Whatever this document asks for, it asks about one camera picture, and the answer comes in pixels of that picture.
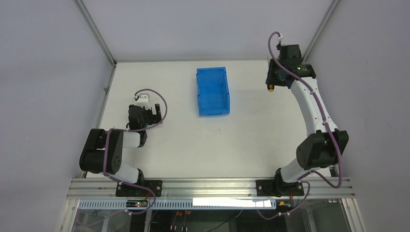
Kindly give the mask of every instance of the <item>black mounting plate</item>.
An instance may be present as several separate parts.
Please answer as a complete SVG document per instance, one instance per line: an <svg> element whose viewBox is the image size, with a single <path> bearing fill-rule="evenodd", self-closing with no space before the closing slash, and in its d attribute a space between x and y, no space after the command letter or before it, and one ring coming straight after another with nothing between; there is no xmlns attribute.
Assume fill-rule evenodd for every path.
<svg viewBox="0 0 410 232"><path fill-rule="evenodd" d="M256 193L258 197L274 197L273 194L273 180L256 180ZM302 183L295 183L295 186L289 188L289 193L282 194L282 196L290 196L291 190L293 196L304 196L305 192L303 191Z"/></svg>
<svg viewBox="0 0 410 232"><path fill-rule="evenodd" d="M162 194L162 180L145 180L145 187L151 189L156 197ZM116 197L146 197L147 194L147 190L117 184Z"/></svg>

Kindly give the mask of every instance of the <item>blue plastic box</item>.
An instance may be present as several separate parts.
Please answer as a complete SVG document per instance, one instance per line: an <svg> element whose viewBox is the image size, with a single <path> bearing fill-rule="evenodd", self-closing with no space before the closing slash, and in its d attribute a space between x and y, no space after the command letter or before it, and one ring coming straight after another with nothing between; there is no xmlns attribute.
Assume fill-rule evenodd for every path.
<svg viewBox="0 0 410 232"><path fill-rule="evenodd" d="M230 98L226 68L196 70L200 116L228 115Z"/></svg>

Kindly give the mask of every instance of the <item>white wall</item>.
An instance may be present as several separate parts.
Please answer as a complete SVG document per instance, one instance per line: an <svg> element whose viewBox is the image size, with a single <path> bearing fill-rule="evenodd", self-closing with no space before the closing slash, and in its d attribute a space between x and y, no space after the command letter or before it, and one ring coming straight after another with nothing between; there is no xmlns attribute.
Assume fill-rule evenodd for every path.
<svg viewBox="0 0 410 232"><path fill-rule="evenodd" d="M54 231L110 64L74 1L0 7L1 231Z"/></svg>
<svg viewBox="0 0 410 232"><path fill-rule="evenodd" d="M343 0L309 59L368 231L408 231L410 3Z"/></svg>
<svg viewBox="0 0 410 232"><path fill-rule="evenodd" d="M266 59L279 30L305 51L331 0L84 0L117 60Z"/></svg>

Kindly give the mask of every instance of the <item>white tabletop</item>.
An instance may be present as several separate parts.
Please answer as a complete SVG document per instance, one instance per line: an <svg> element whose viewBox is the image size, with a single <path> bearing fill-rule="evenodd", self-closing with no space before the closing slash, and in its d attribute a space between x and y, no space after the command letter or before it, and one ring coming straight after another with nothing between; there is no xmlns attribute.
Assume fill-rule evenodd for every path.
<svg viewBox="0 0 410 232"><path fill-rule="evenodd" d="M226 67L227 116L199 117L196 69L210 67ZM124 149L123 162L143 170L145 177L273 177L295 158L306 127L289 89L267 91L267 70L267 61L119 63L101 128L125 128L134 93L151 88L167 100L168 115L147 131L144 147ZM165 113L154 93L150 103L160 103ZM328 169L322 173L330 176Z"/></svg>

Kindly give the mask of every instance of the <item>white table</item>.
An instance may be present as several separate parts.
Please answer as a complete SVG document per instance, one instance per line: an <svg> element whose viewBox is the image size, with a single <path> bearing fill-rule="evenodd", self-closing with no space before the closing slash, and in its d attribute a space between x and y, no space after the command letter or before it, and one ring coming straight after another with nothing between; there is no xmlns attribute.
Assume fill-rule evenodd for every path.
<svg viewBox="0 0 410 232"><path fill-rule="evenodd" d="M199 117L196 69L222 66L231 113ZM134 93L151 88L167 100L168 115L162 125L147 131L144 147L124 149L123 162L143 170L145 177L272 177L295 158L306 127L289 89L267 91L267 70L266 60L119 63L101 128L125 128ZM154 93L150 102L160 103L165 113ZM328 169L321 172L330 176Z"/></svg>

